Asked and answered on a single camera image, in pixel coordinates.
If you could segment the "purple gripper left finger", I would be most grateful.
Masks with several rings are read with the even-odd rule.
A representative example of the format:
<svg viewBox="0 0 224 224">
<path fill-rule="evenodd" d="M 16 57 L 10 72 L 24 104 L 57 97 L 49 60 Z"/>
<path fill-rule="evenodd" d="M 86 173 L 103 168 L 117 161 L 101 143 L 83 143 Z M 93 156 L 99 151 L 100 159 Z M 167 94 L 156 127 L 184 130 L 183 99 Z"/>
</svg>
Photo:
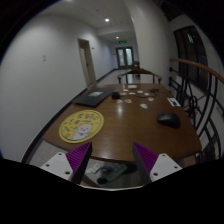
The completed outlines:
<svg viewBox="0 0 224 224">
<path fill-rule="evenodd" d="M 65 180 L 80 184 L 91 153 L 92 143 L 87 142 L 68 153 L 56 153 L 41 168 Z"/>
</svg>

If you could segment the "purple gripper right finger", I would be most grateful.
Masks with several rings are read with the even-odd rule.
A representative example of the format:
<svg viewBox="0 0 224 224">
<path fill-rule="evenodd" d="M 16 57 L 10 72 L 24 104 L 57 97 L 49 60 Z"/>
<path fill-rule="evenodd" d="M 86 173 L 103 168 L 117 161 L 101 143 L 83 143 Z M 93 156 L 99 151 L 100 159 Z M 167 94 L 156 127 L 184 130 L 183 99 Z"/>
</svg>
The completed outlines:
<svg viewBox="0 0 224 224">
<path fill-rule="evenodd" d="M 133 144 L 132 153 L 144 185 L 181 170 L 181 167 L 167 154 L 157 154 L 138 143 Z"/>
</svg>

